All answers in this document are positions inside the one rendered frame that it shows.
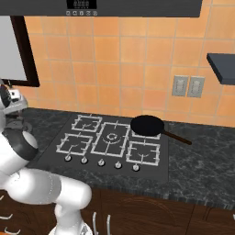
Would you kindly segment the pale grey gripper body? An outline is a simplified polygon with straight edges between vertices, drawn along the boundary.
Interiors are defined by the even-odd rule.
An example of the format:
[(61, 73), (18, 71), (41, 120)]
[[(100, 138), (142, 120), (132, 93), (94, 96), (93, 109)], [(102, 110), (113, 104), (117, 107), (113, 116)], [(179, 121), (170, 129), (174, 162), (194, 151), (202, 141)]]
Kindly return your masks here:
[(21, 96), (20, 99), (16, 102), (11, 102), (10, 105), (4, 109), (6, 115), (22, 111), (28, 107), (28, 101), (24, 96)]

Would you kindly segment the dark framed window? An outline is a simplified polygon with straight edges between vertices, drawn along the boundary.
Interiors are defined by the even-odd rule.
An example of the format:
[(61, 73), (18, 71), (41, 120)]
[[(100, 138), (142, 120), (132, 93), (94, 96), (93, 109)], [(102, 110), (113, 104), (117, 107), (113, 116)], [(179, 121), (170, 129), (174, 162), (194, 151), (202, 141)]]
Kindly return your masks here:
[(39, 77), (23, 16), (0, 16), (0, 81), (39, 87)]

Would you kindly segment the dark grey gas hob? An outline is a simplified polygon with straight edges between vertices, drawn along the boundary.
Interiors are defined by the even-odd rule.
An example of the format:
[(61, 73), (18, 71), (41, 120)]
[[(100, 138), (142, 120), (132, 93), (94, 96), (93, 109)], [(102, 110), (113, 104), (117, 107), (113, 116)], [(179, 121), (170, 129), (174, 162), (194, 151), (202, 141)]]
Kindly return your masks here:
[[(64, 157), (71, 155), (66, 162)], [(87, 164), (81, 164), (83, 157)], [(104, 166), (98, 161), (103, 159)], [(115, 163), (121, 162), (120, 169)], [(132, 170), (137, 164), (138, 172)], [(39, 168), (59, 166), (89, 172), (137, 177), (164, 184), (169, 179), (168, 138), (141, 136), (128, 117), (74, 113), (38, 160)]]

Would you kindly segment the dark wood drawer run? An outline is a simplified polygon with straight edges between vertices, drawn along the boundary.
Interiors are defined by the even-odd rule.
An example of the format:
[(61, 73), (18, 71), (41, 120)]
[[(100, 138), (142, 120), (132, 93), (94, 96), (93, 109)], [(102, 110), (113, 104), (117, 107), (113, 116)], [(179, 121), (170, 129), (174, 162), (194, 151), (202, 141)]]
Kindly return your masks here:
[(10, 220), (0, 219), (0, 232), (9, 227), (21, 229), (19, 235), (49, 235), (56, 226), (54, 204), (26, 205), (11, 199), (4, 190), (0, 190), (0, 196), (2, 195), (4, 198), (0, 201), (0, 216), (7, 217), (13, 214), (13, 217)]

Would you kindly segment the black frying pan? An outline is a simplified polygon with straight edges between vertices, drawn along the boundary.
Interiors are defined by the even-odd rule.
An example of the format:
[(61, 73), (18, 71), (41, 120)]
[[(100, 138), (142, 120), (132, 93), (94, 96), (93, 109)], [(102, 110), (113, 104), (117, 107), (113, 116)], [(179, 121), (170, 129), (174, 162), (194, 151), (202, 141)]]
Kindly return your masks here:
[(169, 131), (165, 130), (164, 122), (155, 116), (150, 115), (140, 115), (134, 117), (130, 121), (130, 128), (138, 135), (146, 136), (146, 137), (154, 137), (159, 134), (166, 135), (175, 140), (179, 140), (185, 144), (191, 145), (192, 142), (190, 140), (186, 140), (182, 137), (179, 137)]

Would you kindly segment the dark grey range hood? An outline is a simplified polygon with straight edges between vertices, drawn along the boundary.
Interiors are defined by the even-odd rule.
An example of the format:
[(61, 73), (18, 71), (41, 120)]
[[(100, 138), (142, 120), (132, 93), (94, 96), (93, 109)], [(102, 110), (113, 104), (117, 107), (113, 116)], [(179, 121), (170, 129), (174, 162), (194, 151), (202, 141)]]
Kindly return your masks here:
[(0, 0), (0, 16), (199, 17), (203, 0)]

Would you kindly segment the dark wood cupboard door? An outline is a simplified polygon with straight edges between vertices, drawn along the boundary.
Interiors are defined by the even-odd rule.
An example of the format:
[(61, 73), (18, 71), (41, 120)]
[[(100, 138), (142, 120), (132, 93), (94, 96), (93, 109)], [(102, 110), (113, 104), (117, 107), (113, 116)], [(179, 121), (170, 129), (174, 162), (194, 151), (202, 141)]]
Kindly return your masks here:
[(235, 235), (235, 209), (195, 206), (186, 235)]
[(194, 206), (183, 202), (137, 196), (108, 189), (93, 189), (97, 227), (111, 235), (185, 235)]

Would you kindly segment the grey wall socket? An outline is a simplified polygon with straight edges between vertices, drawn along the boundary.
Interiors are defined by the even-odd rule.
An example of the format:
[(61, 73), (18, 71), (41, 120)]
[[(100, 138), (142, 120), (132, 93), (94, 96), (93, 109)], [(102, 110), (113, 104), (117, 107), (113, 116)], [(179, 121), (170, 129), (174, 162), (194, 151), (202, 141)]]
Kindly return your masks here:
[(204, 87), (205, 78), (201, 76), (192, 76), (187, 91), (188, 97), (200, 98)]
[(188, 77), (186, 75), (176, 75), (173, 79), (173, 96), (185, 96)]

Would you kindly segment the dark grey wall shelf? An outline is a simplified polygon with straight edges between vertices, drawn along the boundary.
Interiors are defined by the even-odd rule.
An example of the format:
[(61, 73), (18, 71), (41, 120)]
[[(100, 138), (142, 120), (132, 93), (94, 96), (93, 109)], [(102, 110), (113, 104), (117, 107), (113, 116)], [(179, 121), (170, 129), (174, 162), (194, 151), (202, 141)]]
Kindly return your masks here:
[(235, 85), (235, 54), (208, 53), (207, 61), (221, 84)]

